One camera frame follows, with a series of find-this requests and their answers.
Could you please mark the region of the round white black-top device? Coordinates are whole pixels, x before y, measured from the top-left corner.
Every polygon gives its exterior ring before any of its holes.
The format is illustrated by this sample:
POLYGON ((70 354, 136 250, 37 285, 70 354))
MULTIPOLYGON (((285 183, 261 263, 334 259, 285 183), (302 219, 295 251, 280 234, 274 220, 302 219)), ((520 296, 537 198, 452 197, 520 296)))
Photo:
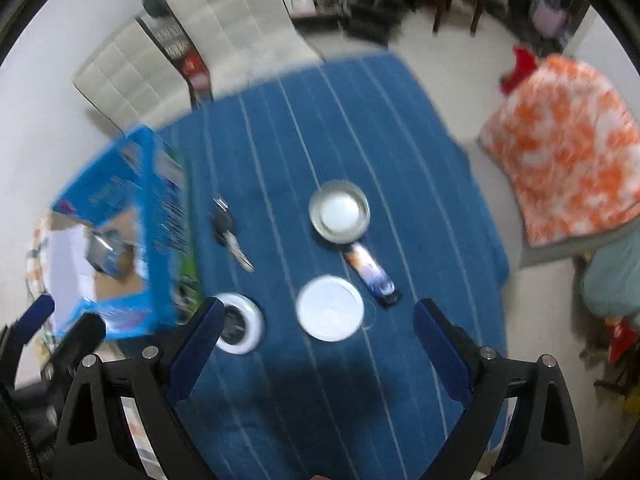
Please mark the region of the round white black-top device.
POLYGON ((266 331, 265 318, 258 304, 237 292, 221 292, 216 298, 224 305, 224 328, 216 348, 232 356, 253 352, 266 331))

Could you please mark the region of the silver metal tin can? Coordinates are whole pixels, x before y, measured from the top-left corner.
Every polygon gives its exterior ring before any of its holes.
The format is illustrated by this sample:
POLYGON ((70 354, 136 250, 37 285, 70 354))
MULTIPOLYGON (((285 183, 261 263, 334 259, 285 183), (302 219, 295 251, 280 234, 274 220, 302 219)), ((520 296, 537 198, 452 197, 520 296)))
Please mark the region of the silver metal tin can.
POLYGON ((96 272, 120 280, 134 267, 134 248, 119 230, 93 231, 86 259, 96 272))

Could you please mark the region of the black car key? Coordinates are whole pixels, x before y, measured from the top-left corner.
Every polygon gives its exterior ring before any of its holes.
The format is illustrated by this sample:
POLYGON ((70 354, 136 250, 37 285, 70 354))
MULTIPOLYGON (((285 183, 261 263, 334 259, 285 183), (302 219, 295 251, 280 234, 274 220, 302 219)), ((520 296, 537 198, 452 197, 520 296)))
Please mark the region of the black car key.
POLYGON ((247 255, 244 254, 238 238, 236 237, 236 222, 230 211, 229 205, 221 197, 214 199, 214 209, 212 213, 212 227, 216 240, 221 246, 227 248, 231 257, 239 263, 246 272, 252 273, 255 268, 247 255))

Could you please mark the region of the white round jar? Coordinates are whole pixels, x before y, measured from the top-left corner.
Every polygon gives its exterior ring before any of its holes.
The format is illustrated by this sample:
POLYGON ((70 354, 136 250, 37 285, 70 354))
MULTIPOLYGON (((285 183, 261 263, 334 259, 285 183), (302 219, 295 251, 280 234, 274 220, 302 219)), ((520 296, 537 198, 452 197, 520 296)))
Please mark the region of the white round jar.
POLYGON ((326 274, 309 281, 299 291, 295 312, 298 324, 309 336, 339 342, 360 329, 364 304, 354 285, 326 274))

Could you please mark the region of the small gold-rim round tin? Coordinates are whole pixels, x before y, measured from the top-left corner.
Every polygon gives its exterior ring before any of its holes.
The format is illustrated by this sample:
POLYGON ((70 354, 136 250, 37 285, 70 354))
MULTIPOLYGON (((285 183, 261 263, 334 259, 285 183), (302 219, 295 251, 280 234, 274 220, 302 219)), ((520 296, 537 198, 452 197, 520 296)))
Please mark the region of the small gold-rim round tin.
POLYGON ((346 180, 323 183, 308 204, 311 225, 334 245, 348 245, 363 237, 370 224, 370 207, 362 189, 346 180))

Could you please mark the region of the blue cardboard milk box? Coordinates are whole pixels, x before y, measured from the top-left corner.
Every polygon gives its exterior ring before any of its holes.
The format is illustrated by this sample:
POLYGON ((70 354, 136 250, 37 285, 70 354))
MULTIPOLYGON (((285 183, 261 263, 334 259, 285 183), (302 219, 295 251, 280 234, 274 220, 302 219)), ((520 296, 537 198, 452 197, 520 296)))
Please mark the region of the blue cardboard milk box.
POLYGON ((55 336, 85 313, 110 339, 185 323, 201 292, 182 156, 145 126, 117 141, 54 202, 47 257, 55 336))

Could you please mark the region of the blue striped tablecloth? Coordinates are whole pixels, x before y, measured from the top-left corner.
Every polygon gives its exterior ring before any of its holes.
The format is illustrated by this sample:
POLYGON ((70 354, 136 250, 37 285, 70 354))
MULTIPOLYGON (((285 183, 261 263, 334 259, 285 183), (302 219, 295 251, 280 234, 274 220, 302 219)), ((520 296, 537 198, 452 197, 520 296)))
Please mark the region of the blue striped tablecloth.
POLYGON ((506 346, 498 234, 472 176, 419 81, 389 53, 351 56, 213 102, 160 129, 189 167, 205 295, 258 303, 266 331, 245 356, 215 351, 178 415, 221 479, 416 479, 460 405, 413 329, 431 298, 478 344, 506 346), (357 333, 322 342, 298 324, 299 291, 321 275, 358 283, 314 232, 312 193, 347 180, 370 205, 363 245, 401 293, 362 296, 357 333), (216 240, 221 196, 255 270, 216 240))

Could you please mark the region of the left white leather chair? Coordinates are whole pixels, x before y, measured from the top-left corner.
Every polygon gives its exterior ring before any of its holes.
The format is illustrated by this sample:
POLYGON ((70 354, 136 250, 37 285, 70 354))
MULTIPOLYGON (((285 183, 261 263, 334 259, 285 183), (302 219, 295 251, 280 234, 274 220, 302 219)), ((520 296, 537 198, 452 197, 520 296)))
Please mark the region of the left white leather chair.
POLYGON ((157 130, 192 110, 188 83, 138 20, 109 36, 73 83, 120 130, 137 124, 157 130))

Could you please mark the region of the white leather chair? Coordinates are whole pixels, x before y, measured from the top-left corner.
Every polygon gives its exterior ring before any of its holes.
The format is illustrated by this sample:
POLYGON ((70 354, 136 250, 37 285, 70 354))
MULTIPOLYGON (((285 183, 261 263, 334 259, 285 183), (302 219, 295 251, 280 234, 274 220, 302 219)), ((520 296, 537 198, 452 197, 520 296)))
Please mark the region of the white leather chair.
POLYGON ((218 100, 323 62, 283 0, 165 0, 209 71, 218 100))
POLYGON ((157 130, 192 110, 188 83, 138 20, 109 36, 73 83, 120 130, 137 124, 157 130))

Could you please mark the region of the red cloth bag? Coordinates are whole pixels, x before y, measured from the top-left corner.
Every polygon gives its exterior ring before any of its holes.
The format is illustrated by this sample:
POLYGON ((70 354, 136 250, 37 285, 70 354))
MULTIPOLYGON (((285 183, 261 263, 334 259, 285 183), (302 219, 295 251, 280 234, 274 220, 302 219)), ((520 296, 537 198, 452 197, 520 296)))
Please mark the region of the red cloth bag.
POLYGON ((538 58, 526 47, 513 48, 514 67, 510 73, 500 79, 500 90, 508 96, 521 82, 528 78, 538 67, 538 58))

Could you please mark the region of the right white leather chair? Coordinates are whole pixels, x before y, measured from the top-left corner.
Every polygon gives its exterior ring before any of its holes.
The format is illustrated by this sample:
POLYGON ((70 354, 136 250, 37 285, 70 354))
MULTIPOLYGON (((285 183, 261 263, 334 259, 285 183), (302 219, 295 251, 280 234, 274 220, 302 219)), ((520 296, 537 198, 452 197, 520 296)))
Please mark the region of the right white leather chair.
POLYGON ((283 0, 165 0, 209 71, 218 100, 323 62, 283 0))

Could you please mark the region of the pink small suitcase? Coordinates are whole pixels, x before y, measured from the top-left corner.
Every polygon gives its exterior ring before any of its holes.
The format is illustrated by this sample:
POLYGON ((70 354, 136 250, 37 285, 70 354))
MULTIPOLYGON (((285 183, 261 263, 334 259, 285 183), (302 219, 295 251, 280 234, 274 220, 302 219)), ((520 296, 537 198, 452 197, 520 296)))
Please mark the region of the pink small suitcase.
POLYGON ((540 0, 532 15, 532 24, 540 36, 555 37, 566 24, 567 12, 548 0, 540 0))

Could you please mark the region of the black weight bench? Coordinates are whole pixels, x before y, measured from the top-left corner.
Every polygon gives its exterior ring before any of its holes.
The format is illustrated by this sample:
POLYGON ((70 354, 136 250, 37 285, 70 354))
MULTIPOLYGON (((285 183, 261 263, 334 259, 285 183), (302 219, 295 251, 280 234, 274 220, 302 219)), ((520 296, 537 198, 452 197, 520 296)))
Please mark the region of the black weight bench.
POLYGON ((354 0, 349 5, 346 34, 387 47, 408 12, 414 12, 418 0, 354 0))

